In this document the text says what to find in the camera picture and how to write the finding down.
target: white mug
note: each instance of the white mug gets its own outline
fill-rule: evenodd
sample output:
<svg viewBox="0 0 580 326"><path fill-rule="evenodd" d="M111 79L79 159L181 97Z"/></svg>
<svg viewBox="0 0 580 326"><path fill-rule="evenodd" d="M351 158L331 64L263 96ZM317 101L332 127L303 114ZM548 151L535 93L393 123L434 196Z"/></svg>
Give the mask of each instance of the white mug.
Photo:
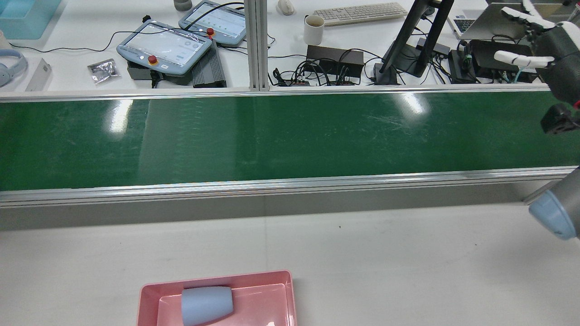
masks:
<svg viewBox="0 0 580 326"><path fill-rule="evenodd" d="M304 18L304 42L308 45L319 45L322 43L322 32L324 31L324 18L316 15L309 15Z"/></svg>

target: keyboard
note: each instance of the keyboard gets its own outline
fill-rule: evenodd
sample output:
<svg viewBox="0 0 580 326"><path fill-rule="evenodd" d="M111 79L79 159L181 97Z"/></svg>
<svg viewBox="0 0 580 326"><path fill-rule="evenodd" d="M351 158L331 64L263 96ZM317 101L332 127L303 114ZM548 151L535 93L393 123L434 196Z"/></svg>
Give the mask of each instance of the keyboard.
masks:
<svg viewBox="0 0 580 326"><path fill-rule="evenodd" d="M453 22L462 33L464 33L474 21L475 19L453 19Z"/></svg>
<svg viewBox="0 0 580 326"><path fill-rule="evenodd" d="M397 2L315 10L326 26L366 23L368 21L401 18L407 11Z"/></svg>

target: silver packet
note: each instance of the silver packet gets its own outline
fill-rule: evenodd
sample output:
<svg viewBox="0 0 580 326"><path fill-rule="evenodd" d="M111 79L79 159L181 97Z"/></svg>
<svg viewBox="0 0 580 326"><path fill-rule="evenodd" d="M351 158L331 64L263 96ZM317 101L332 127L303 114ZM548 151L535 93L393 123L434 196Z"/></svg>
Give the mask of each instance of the silver packet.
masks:
<svg viewBox="0 0 580 326"><path fill-rule="evenodd" d="M115 65L115 60L113 59L97 62L87 67L89 67L90 76L95 84L104 82L111 77L120 76Z"/></svg>

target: touchscreen display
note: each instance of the touchscreen display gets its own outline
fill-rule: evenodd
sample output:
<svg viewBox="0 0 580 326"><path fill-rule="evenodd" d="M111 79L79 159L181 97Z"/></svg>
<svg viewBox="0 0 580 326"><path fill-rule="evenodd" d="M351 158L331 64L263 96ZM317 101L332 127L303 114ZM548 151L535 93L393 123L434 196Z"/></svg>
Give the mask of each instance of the touchscreen display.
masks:
<svg viewBox="0 0 580 326"><path fill-rule="evenodd" d="M137 34L126 46L142 51L148 55L154 55L160 59L165 59L180 66L185 64L198 52L202 43L195 40L195 37L179 35L167 28L149 24L140 32L158 34Z"/></svg>
<svg viewBox="0 0 580 326"><path fill-rule="evenodd" d="M194 21L212 8L214 7L204 3L194 11L187 20ZM235 38L240 36L246 28L246 19L244 16L218 9L205 15L202 19L198 20L196 24L203 27L211 27L216 32Z"/></svg>

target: pink tray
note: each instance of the pink tray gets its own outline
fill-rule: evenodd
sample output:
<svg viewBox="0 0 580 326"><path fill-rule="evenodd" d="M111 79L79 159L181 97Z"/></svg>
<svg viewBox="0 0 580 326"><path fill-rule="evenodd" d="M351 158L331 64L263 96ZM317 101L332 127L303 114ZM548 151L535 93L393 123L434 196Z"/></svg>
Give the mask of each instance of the pink tray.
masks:
<svg viewBox="0 0 580 326"><path fill-rule="evenodd" d="M183 326L182 290L220 285L231 288L234 312L212 326L296 326L287 270L147 284L141 289L137 326Z"/></svg>

